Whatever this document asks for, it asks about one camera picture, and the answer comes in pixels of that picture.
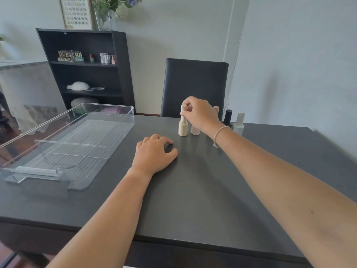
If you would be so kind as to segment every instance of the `white cord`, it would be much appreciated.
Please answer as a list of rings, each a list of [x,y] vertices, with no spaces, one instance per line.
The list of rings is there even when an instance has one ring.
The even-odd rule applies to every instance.
[[[217,137],[218,133],[219,133],[222,129],[224,129],[224,128],[229,128],[229,127],[228,127],[228,126],[224,126],[224,127],[220,128],[220,129],[216,132],[215,136],[213,137],[213,146],[214,146],[215,148],[219,148],[219,147],[220,147],[220,146],[218,146],[217,143],[216,143],[216,137]]]

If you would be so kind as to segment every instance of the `white nail polish bottle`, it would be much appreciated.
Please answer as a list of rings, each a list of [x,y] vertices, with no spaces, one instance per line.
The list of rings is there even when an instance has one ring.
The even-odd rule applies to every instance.
[[[237,121],[233,124],[232,130],[239,135],[243,134],[243,120],[244,120],[245,113],[238,113]]]

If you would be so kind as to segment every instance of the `hand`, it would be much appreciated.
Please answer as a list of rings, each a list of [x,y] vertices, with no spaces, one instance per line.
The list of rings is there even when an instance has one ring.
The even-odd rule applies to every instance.
[[[164,144],[173,144],[171,139],[154,134],[145,137],[136,145],[136,152],[131,168],[150,178],[167,167],[177,157],[177,149],[165,153]]]
[[[187,110],[181,112],[181,116],[187,118],[194,127],[210,138],[213,138],[217,130],[224,126],[208,101],[191,96],[185,99],[182,104],[187,105]]]

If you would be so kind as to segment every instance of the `chair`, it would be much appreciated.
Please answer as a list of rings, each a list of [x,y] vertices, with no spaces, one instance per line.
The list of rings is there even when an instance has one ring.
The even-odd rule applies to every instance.
[[[162,117],[180,117],[181,103],[188,96],[219,106],[222,119],[228,63],[185,59],[166,59]]]

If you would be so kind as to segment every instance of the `person's left hand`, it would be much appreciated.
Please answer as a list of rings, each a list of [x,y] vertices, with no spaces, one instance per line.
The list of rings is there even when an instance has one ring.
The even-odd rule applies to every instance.
[[[171,139],[154,134],[145,137],[136,145],[135,157],[131,168],[152,177],[156,172],[163,170],[177,157],[177,149],[165,153],[164,144],[173,144]]]

